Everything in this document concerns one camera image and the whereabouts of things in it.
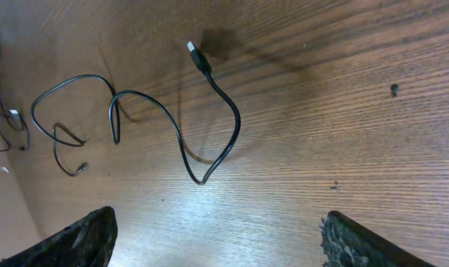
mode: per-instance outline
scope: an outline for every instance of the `cable connector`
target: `cable connector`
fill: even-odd
[[[210,63],[208,63],[208,60],[203,53],[198,50],[192,42],[188,42],[187,47],[195,66],[203,73],[211,73]]]

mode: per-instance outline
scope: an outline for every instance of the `wooden table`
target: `wooden table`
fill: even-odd
[[[449,266],[449,1],[0,0],[0,38],[5,102],[32,134],[9,158],[43,238],[110,205],[110,266],[320,266],[319,222],[338,210]],[[242,115],[208,184],[187,176],[170,123],[140,98],[122,98],[129,119],[114,145],[110,94],[95,80],[36,111],[87,140],[59,153],[71,171],[90,168],[62,173],[28,113],[83,73],[158,99],[206,171],[234,121],[190,40]]]

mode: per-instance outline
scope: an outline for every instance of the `wood grain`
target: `wood grain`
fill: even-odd
[[[199,175],[233,117],[189,40],[242,115],[235,148],[199,187],[150,103],[121,100],[131,119],[115,146],[104,85],[49,96],[40,123],[86,139],[59,153],[90,169],[66,177],[29,120],[31,150],[9,157],[42,237],[111,205],[111,266],[320,266],[319,221],[338,210],[449,266],[448,0],[0,1],[0,37],[5,102],[27,113],[71,76],[106,76],[169,109]]]

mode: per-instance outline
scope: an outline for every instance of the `small black speck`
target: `small black speck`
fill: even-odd
[[[390,86],[390,94],[393,97],[397,96],[397,92],[399,91],[399,86],[397,84],[393,84]]]

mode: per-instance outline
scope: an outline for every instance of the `metal connector tip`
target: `metal connector tip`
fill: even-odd
[[[188,50],[189,50],[190,52],[193,51],[193,50],[195,50],[195,46],[193,45],[192,42],[188,42],[187,47],[188,47]]]

